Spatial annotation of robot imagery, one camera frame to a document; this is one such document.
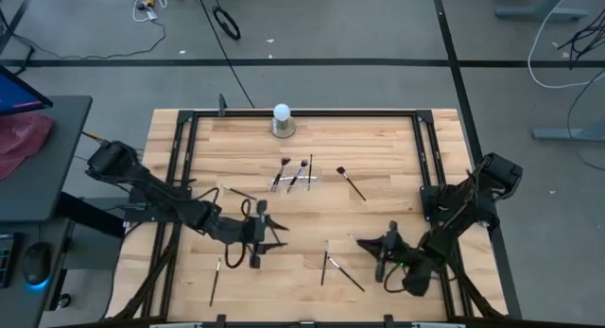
makeup brush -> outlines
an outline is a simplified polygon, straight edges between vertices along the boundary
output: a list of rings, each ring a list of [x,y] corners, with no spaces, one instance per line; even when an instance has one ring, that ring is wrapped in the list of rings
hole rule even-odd
[[[346,179],[349,184],[353,187],[353,189],[355,189],[355,191],[357,191],[357,194],[363,198],[363,201],[367,201],[365,197],[363,197],[363,195],[361,194],[361,192],[359,192],[359,190],[357,190],[357,187],[355,187],[355,184],[353,184],[353,182],[349,179],[349,176],[347,176],[347,174],[345,173],[345,169],[344,167],[339,167],[337,168],[337,172],[338,174],[342,175],[342,177],[344,177],[344,179]]]
[[[325,277],[325,265],[328,262],[328,241],[325,241],[325,252],[323,253],[323,268],[321,269],[321,285],[323,285],[323,278]]]
[[[299,178],[299,176],[301,175],[301,173],[303,172],[304,168],[309,164],[309,162],[306,159],[303,159],[301,161],[301,167],[299,168],[299,172],[296,174],[296,176],[294,176],[294,178],[292,178],[292,181],[290,182],[290,185],[287,186],[287,191],[286,192],[290,192],[290,190],[292,189],[292,186],[294,186],[294,183],[296,182],[296,180]]]
[[[328,256],[328,259],[330,260],[330,262],[334,265],[334,267],[336,267],[338,270],[340,270],[340,272],[342,272],[343,275],[347,276],[347,278],[349,279],[349,281],[353,282],[355,285],[357,285],[357,287],[359,289],[361,289],[361,291],[365,292],[366,289],[364,289],[361,285],[359,285],[359,283],[353,279],[353,277],[351,277],[351,275],[349,275],[349,273],[347,271],[345,271],[343,268],[341,268],[338,263],[336,263],[333,259],[332,256]]]
[[[218,263],[216,263],[215,282],[212,284],[212,294],[210,295],[210,306],[212,306],[212,302],[215,300],[216,282],[218,281],[219,272],[220,272],[220,258],[218,259]]]
[[[277,172],[277,176],[275,176],[275,181],[273,181],[273,185],[271,186],[271,192],[275,192],[277,190],[277,184],[280,182],[280,178],[282,177],[282,173],[284,173],[284,167],[290,163],[289,157],[282,158],[282,168]]]
[[[311,160],[309,160],[309,181],[307,183],[306,190],[311,191],[311,172],[313,171],[313,154],[311,154]]]
[[[241,191],[237,191],[237,190],[235,190],[234,188],[231,188],[231,187],[229,187],[229,186],[223,185],[223,187],[224,187],[226,190],[229,190],[229,191],[231,191],[231,192],[234,192],[234,193],[238,194],[239,196],[244,196],[244,197],[246,197],[246,198],[248,198],[248,199],[252,199],[252,200],[258,200],[256,197],[253,197],[253,196],[251,196],[251,195],[247,195],[247,194],[245,194],[245,193],[243,193],[243,192],[241,192]]]

desk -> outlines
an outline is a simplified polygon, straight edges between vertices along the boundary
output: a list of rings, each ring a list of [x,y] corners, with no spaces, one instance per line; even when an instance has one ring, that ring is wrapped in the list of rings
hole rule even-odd
[[[166,176],[177,115],[178,110],[158,110],[151,122],[143,163],[160,179]],[[458,114],[433,110],[433,115],[446,179],[457,183],[470,168]],[[269,119],[264,117],[198,121],[190,174],[196,179],[191,184],[193,194],[225,184],[267,199],[268,213],[290,229],[278,232],[288,246],[263,256],[261,269],[250,269],[247,262],[237,269],[223,267],[215,303],[209,307],[216,260],[222,257],[224,246],[183,228],[168,320],[214,321],[217,314],[227,315],[227,321],[381,321],[386,314],[398,321],[444,320],[439,281],[433,281],[421,298],[389,294],[374,281],[372,257],[352,239],[376,238],[396,220],[403,238],[415,245],[429,228],[422,215],[419,188],[423,179],[411,119],[309,116],[296,117],[296,121],[297,131],[288,139],[272,136]],[[183,143],[189,123],[184,126]],[[422,132],[424,145],[429,147],[425,126]],[[177,178],[182,174],[185,146],[181,144]],[[323,170],[323,185],[285,197],[267,191],[267,180],[276,173],[282,156],[298,164],[309,154],[313,154],[314,168]],[[367,202],[337,174],[340,165]],[[433,164],[429,164],[429,172],[436,184]],[[221,190],[217,203],[224,216],[240,218],[242,200]],[[144,224],[125,241],[109,316],[126,304],[147,275],[155,226]],[[365,293],[334,268],[328,268],[325,286],[320,286],[325,240],[330,241],[335,259],[366,288]],[[273,241],[270,233],[268,241]],[[469,277],[496,309],[506,312],[487,231],[474,226],[461,237],[460,246]],[[231,247],[231,251],[235,258],[239,247]],[[400,285],[402,277],[399,270],[390,287]],[[451,285],[461,315],[458,286]],[[159,298],[159,294],[154,297],[152,314],[157,313]]]
[[[38,327],[43,310],[50,308],[51,297],[61,290],[58,276],[67,239],[74,230],[75,223],[67,217],[67,211],[58,214],[57,208],[92,99],[89,96],[51,99],[54,106],[40,111],[54,120],[44,145],[0,181],[0,233],[21,235],[9,287],[0,289],[0,325],[3,327]],[[45,287],[32,289],[24,280],[22,259],[26,248],[38,241],[39,231],[40,239],[52,246],[51,273]]]

keyboard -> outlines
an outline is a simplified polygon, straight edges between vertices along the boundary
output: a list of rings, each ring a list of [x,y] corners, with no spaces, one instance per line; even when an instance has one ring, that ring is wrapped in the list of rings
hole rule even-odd
[[[15,234],[0,233],[0,288],[9,286],[10,272],[15,252]]]

computer monitor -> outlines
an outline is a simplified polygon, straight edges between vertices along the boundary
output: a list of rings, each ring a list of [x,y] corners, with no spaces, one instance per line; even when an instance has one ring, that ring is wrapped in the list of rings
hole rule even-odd
[[[8,69],[0,66],[0,116],[52,107],[53,103],[36,92]]]

wooden tabletop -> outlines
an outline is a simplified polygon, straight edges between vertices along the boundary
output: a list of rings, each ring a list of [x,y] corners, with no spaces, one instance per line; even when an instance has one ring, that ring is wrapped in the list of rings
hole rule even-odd
[[[177,113],[157,110],[151,122],[143,163],[161,179],[167,171]],[[447,181],[458,183],[466,178],[470,162],[457,111],[433,110],[433,114]],[[224,246],[183,228],[169,320],[216,320],[217,314],[226,314],[229,321],[380,321],[386,314],[402,321],[445,319],[438,280],[431,282],[424,297],[389,294],[374,281],[373,258],[354,241],[379,237],[395,220],[405,241],[415,246],[429,228],[420,203],[422,178],[411,120],[299,117],[296,123],[294,136],[278,139],[269,132],[267,118],[199,120],[190,176],[197,180],[191,185],[194,195],[224,184],[266,199],[268,213],[290,230],[278,232],[288,245],[264,255],[260,269],[250,269],[248,258],[237,269],[223,264],[215,302],[209,307],[216,261],[223,257]],[[423,138],[430,147],[424,126]],[[181,145],[177,176],[181,175],[183,153]],[[290,164],[295,166],[310,154],[314,170],[321,169],[321,184],[311,191],[290,194],[268,191],[281,157],[290,157]],[[336,168],[341,165],[368,201],[338,175]],[[432,182],[437,184],[434,167],[429,167]],[[241,219],[242,200],[221,189],[217,203],[223,208],[222,216]],[[124,242],[109,316],[126,304],[146,277],[154,234],[155,224],[144,224]],[[270,232],[267,238],[274,241]],[[326,271],[325,285],[320,286],[326,240],[334,259],[365,292],[332,266]],[[475,225],[460,238],[460,247],[469,277],[496,309],[506,312],[487,231]],[[239,252],[238,244],[231,246],[230,259],[236,260]],[[403,276],[403,271],[397,270],[389,287],[401,286]],[[452,282],[451,286],[457,314],[461,315],[458,284]]]

